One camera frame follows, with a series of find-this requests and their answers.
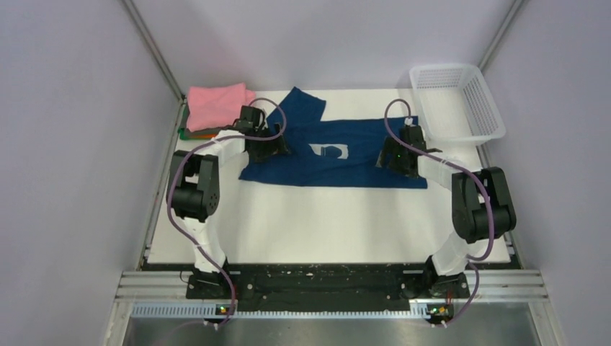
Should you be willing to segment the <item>navy blue printed t-shirt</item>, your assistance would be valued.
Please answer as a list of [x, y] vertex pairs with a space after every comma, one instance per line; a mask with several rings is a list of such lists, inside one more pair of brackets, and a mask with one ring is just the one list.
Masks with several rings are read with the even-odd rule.
[[427, 188], [424, 178], [405, 177], [376, 165], [387, 129], [397, 133], [404, 117], [324, 121], [325, 109], [326, 101], [292, 88], [280, 109], [267, 116], [271, 128], [287, 118], [283, 138], [290, 152], [263, 162], [250, 158], [239, 178], [297, 187]]

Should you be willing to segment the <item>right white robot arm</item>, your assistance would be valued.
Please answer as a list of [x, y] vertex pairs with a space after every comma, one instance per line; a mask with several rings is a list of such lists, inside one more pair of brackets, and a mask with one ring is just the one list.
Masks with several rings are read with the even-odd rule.
[[451, 194], [453, 230], [444, 244], [425, 262], [414, 292], [441, 297], [458, 284], [464, 269], [474, 260], [468, 247], [486, 241], [485, 254], [494, 241], [513, 230], [516, 213], [504, 171], [498, 167], [469, 170], [437, 148], [428, 148], [418, 125], [405, 125], [383, 142], [377, 167], [408, 178], [424, 178]]

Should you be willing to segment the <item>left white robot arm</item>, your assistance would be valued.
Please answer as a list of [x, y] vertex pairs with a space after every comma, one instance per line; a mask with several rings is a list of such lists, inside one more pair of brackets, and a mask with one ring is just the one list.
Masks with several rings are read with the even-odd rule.
[[281, 120], [268, 126], [264, 110], [243, 106], [232, 125], [196, 148], [175, 151], [171, 157], [166, 190], [166, 212], [172, 226], [193, 246], [195, 263], [192, 284], [203, 283], [214, 298], [233, 288], [225, 264], [214, 216], [220, 205], [220, 170], [232, 159], [246, 153], [256, 162], [277, 154], [289, 154], [284, 132], [287, 117], [276, 107]]

